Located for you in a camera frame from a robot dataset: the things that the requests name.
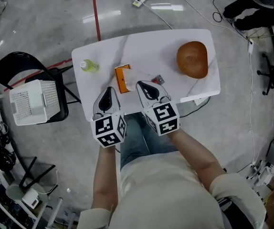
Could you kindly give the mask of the small red packet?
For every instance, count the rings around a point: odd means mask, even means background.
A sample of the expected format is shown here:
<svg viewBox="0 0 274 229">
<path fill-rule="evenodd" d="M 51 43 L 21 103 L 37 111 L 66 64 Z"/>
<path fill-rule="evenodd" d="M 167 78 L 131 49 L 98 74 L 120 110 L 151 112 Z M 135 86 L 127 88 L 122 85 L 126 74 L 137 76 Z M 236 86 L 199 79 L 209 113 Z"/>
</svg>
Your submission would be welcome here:
<svg viewBox="0 0 274 229">
<path fill-rule="evenodd" d="M 162 85 L 165 81 L 163 80 L 163 78 L 161 77 L 161 75 L 156 76 L 155 78 L 153 78 L 151 80 L 151 82 Z"/>
</svg>

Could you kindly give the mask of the person's cream shirt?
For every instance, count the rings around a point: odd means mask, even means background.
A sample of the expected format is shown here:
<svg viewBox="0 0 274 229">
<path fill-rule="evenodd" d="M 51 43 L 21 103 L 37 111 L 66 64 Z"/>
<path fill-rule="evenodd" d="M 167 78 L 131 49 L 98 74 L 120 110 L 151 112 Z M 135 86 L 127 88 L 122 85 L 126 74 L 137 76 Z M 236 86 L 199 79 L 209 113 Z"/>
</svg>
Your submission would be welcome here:
<svg viewBox="0 0 274 229">
<path fill-rule="evenodd" d="M 239 206 L 238 229 L 262 229 L 266 210 L 237 173 L 223 174 L 205 189 L 179 152 L 139 157 L 121 170 L 122 197 L 114 212 L 82 211 L 77 229 L 225 229 L 219 200 Z"/>
</svg>

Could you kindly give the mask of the white perforated basket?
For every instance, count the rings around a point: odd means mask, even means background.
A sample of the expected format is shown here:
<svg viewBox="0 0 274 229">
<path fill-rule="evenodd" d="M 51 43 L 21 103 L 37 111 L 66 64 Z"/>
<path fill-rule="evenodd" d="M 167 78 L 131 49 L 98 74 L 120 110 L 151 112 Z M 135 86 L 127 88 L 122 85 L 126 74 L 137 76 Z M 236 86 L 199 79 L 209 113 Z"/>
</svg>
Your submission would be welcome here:
<svg viewBox="0 0 274 229">
<path fill-rule="evenodd" d="M 9 91 L 17 126 L 43 124 L 60 112 L 55 81 L 33 80 Z"/>
</svg>

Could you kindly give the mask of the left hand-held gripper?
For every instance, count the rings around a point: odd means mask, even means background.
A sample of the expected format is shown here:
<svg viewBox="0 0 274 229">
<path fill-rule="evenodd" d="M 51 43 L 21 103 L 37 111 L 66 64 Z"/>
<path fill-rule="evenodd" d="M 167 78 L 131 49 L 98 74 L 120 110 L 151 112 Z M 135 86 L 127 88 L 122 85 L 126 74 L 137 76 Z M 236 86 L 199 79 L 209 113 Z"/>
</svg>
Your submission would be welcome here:
<svg viewBox="0 0 274 229">
<path fill-rule="evenodd" d="M 118 145 L 124 142 L 127 124 L 120 111 L 120 102 L 115 89 L 111 86 L 103 90 L 93 105 L 93 114 L 104 114 L 91 122 L 94 139 L 102 148 Z"/>
</svg>

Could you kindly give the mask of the person's blue jeans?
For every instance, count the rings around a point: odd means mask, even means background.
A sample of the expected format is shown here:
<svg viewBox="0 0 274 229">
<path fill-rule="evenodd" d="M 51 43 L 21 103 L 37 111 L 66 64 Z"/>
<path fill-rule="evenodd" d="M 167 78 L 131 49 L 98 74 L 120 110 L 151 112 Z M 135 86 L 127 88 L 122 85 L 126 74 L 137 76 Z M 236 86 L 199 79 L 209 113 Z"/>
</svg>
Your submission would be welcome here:
<svg viewBox="0 0 274 229">
<path fill-rule="evenodd" d="M 127 127 L 124 142 L 120 145 L 120 168 L 142 156 L 177 151 L 167 136 L 158 136 L 154 132 L 140 112 L 126 115 L 125 122 Z"/>
</svg>

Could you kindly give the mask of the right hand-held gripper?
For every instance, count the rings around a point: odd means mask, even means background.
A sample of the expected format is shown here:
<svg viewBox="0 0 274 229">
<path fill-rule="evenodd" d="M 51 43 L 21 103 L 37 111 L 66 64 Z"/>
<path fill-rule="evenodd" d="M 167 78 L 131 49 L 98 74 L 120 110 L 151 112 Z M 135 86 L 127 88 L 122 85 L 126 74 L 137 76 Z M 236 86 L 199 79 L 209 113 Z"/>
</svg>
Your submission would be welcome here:
<svg viewBox="0 0 274 229">
<path fill-rule="evenodd" d="M 162 85 L 151 81 L 138 81 L 136 89 L 142 106 L 149 107 L 152 102 L 159 102 L 168 93 Z M 155 105 L 143 110 L 147 124 L 158 136 L 169 134 L 179 129 L 179 112 L 174 101 Z"/>
</svg>

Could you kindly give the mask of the green drink bottle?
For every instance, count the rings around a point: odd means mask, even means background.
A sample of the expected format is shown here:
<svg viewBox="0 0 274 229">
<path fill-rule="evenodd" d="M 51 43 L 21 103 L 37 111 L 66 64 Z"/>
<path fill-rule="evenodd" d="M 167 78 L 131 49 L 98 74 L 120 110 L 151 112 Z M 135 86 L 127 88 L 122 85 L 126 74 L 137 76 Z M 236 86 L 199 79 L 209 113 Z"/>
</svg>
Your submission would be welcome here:
<svg viewBox="0 0 274 229">
<path fill-rule="evenodd" d="M 99 65 L 89 59 L 85 59 L 80 62 L 80 67 L 83 71 L 89 73 L 95 73 L 99 70 Z"/>
</svg>

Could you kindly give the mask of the orange tissue packet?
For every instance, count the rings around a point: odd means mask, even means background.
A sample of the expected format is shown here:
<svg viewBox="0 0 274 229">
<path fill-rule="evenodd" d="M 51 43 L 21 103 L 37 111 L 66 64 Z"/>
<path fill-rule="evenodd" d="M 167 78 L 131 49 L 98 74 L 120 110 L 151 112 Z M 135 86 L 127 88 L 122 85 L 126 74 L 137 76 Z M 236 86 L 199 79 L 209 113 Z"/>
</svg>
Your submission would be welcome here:
<svg viewBox="0 0 274 229">
<path fill-rule="evenodd" d="M 116 67 L 115 77 L 121 94 L 135 91 L 138 81 L 150 81 L 152 79 L 151 74 L 131 69 L 129 64 Z"/>
</svg>

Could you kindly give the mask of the white adapter box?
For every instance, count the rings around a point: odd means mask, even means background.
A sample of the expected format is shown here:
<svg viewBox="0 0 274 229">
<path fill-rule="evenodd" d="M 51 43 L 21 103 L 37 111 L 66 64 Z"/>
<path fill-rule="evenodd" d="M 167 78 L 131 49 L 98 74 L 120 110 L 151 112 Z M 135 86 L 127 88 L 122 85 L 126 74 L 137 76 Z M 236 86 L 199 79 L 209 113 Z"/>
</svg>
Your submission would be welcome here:
<svg viewBox="0 0 274 229">
<path fill-rule="evenodd" d="M 199 106 L 201 103 L 203 103 L 206 100 L 209 100 L 209 97 L 203 97 L 203 98 L 200 98 L 200 99 L 195 99 L 193 102 L 196 106 Z"/>
</svg>

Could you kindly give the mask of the person's left forearm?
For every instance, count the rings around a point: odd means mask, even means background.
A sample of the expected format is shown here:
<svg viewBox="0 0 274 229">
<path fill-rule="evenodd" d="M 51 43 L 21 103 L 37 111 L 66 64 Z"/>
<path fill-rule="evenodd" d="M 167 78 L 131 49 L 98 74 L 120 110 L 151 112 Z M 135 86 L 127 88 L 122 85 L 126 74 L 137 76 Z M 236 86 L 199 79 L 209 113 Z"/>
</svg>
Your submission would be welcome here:
<svg viewBox="0 0 274 229">
<path fill-rule="evenodd" d="M 99 149 L 93 184 L 92 208 L 113 211 L 118 204 L 115 147 Z"/>
</svg>

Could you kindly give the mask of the small white appliance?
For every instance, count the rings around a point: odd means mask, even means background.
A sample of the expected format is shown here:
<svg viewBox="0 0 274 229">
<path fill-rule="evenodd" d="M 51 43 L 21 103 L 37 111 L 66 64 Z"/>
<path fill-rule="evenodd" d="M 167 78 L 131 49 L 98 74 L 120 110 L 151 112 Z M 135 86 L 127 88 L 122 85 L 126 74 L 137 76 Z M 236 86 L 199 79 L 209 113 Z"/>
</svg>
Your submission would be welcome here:
<svg viewBox="0 0 274 229">
<path fill-rule="evenodd" d="M 22 197 L 22 201 L 30 208 L 35 209 L 39 204 L 39 192 L 34 188 L 29 188 L 25 195 Z"/>
</svg>

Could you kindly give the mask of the person's right forearm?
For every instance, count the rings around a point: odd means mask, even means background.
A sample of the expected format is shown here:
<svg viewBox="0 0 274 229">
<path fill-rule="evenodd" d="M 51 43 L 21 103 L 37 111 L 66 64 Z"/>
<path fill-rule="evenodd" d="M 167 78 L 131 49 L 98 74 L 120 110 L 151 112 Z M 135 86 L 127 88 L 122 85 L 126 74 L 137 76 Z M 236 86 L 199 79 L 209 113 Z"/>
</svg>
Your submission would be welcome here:
<svg viewBox="0 0 274 229">
<path fill-rule="evenodd" d="M 215 178 L 225 174 L 213 153 L 182 129 L 171 132 L 167 136 L 196 172 L 207 190 L 210 189 Z"/>
</svg>

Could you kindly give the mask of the black folding chair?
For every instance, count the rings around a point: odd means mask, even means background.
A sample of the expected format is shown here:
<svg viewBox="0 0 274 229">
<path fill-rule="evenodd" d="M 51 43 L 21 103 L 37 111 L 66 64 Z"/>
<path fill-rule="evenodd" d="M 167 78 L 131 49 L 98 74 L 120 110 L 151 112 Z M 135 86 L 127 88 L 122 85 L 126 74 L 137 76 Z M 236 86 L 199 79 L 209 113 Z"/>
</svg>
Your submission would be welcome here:
<svg viewBox="0 0 274 229">
<path fill-rule="evenodd" d="M 26 52 L 11 52 L 0 60 L 0 84 L 11 90 L 13 87 L 9 83 L 16 75 L 24 71 L 38 70 L 39 73 L 27 77 L 26 82 L 32 80 L 52 80 L 56 82 L 60 112 L 51 117 L 48 123 L 60 122 L 69 115 L 69 104 L 81 103 L 81 100 L 63 83 L 63 73 L 71 68 L 72 66 L 48 69 L 38 59 Z"/>
</svg>

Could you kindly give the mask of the brown wooden bowl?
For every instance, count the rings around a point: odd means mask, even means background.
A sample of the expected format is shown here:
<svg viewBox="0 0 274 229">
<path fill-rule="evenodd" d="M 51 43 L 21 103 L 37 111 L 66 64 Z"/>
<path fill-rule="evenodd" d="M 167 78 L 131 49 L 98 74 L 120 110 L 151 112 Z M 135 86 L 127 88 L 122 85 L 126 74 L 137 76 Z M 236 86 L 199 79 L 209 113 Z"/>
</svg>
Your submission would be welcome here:
<svg viewBox="0 0 274 229">
<path fill-rule="evenodd" d="M 202 79 L 208 74 L 207 49 L 202 42 L 192 41 L 180 46 L 176 60 L 178 68 L 188 77 Z"/>
</svg>

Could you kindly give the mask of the white marble table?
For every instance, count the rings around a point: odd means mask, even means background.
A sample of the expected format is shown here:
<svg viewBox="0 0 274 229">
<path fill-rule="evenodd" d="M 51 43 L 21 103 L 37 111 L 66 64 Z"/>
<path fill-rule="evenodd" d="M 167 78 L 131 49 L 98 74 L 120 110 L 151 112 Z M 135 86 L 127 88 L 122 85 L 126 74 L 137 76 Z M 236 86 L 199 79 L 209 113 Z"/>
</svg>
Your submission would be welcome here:
<svg viewBox="0 0 274 229">
<path fill-rule="evenodd" d="M 187 42 L 202 42 L 207 49 L 209 70 L 203 79 L 184 75 L 176 62 L 177 51 Z M 80 62 L 89 59 L 99 65 L 95 73 L 85 72 Z M 131 69 L 161 75 L 163 87 L 176 103 L 218 95 L 221 91 L 216 51 L 211 32 L 206 29 L 149 31 L 95 42 L 72 51 L 79 96 L 87 121 L 92 120 L 93 104 L 108 86 L 118 89 L 115 68 L 129 64 Z"/>
</svg>

